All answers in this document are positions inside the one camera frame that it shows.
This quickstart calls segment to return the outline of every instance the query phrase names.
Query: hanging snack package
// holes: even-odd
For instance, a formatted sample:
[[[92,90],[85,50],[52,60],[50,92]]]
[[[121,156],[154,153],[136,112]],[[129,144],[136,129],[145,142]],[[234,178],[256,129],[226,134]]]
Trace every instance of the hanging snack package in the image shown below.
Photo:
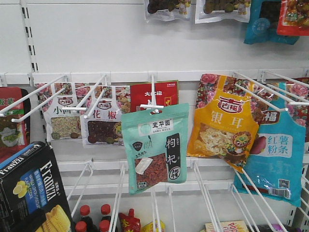
[[[11,105],[28,92],[18,87],[0,88],[0,110]],[[30,100],[27,99],[0,117],[0,163],[20,151],[30,143],[30,118],[16,123],[13,118],[21,118],[30,111]]]
[[[279,87],[288,87],[287,90],[293,92],[292,89],[296,86],[280,83]],[[278,108],[285,107],[281,98],[271,103]],[[288,112],[277,112],[269,108],[244,168],[264,196],[286,201],[297,207],[301,205],[305,126],[305,119],[294,114],[290,108]],[[256,193],[247,178],[243,174],[241,177],[248,189]],[[237,176],[234,184],[240,192],[247,193]]]
[[[189,21],[191,0],[145,0],[146,20]]]
[[[157,105],[169,106],[178,104],[178,81],[158,82],[154,84]],[[143,110],[141,104],[151,101],[151,84],[131,86],[131,112]]]
[[[54,83],[39,92],[40,101],[43,102],[62,88],[65,90],[42,107],[48,142],[58,139],[81,138],[80,113],[62,109],[62,107],[76,106],[89,92],[90,86],[74,82]],[[90,103],[91,98],[89,97],[82,107],[89,107]]]
[[[255,0],[251,5],[251,16],[247,27],[245,44],[275,43],[295,44],[298,36],[277,34],[281,0]]]
[[[253,84],[247,80],[202,75],[187,155],[218,155],[241,172],[259,126],[253,118],[255,112],[251,111],[251,95],[235,84],[253,91]]]
[[[309,35],[309,1],[282,0],[277,33]]]
[[[248,23],[251,0],[197,0],[195,23],[234,19]]]
[[[159,182],[186,181],[188,115],[187,103],[165,107],[159,114],[143,110],[122,115],[130,194]]]
[[[91,115],[89,111],[103,91]],[[123,145],[121,117],[130,112],[130,86],[98,86],[91,97],[91,104],[80,116],[84,147],[102,144]]]

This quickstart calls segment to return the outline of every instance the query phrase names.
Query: yellow package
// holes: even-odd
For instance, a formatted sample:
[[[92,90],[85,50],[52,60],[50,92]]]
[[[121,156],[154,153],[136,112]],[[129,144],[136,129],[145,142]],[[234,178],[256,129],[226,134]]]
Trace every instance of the yellow package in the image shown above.
[[[235,84],[253,91],[253,83],[247,80],[202,75],[187,155],[202,158],[218,155],[242,172],[259,125],[254,120],[258,117],[254,116],[256,110],[252,111],[251,95]]]
[[[163,223],[163,221],[160,220],[160,224],[161,224],[161,231],[165,232],[165,224]],[[157,221],[155,221],[155,227],[156,227],[156,231],[159,232]],[[141,232],[154,232],[154,224],[153,224],[153,222],[150,222],[147,225],[145,225],[141,229]]]

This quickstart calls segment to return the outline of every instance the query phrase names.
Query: barcode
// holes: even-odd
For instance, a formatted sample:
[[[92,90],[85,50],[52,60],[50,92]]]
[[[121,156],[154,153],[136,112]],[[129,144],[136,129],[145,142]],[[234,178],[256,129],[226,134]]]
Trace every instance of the barcode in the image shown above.
[[[287,189],[271,188],[269,194],[278,197],[285,197],[287,199],[290,198],[290,192]]]

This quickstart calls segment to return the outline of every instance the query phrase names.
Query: red bottle cap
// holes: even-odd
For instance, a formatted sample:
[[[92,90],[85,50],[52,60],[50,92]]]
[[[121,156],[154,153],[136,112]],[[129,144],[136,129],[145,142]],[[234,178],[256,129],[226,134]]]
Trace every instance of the red bottle cap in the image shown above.
[[[103,215],[108,215],[111,212],[111,206],[109,204],[104,204],[101,206],[101,213]]]
[[[77,222],[75,226],[76,232],[86,232],[87,224],[84,221]]]
[[[134,217],[134,209],[129,209],[129,214],[130,217]]]
[[[110,221],[108,220],[103,220],[99,224],[99,228],[101,232],[107,232],[110,228]]]
[[[90,207],[89,205],[83,205],[80,209],[80,213],[82,216],[87,216],[90,214]]]

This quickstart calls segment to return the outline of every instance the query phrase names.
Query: black box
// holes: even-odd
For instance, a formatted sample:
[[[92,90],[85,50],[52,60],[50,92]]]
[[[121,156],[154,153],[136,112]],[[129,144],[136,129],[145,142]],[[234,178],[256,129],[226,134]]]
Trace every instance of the black box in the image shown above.
[[[53,149],[33,142],[0,163],[0,232],[72,232]]]

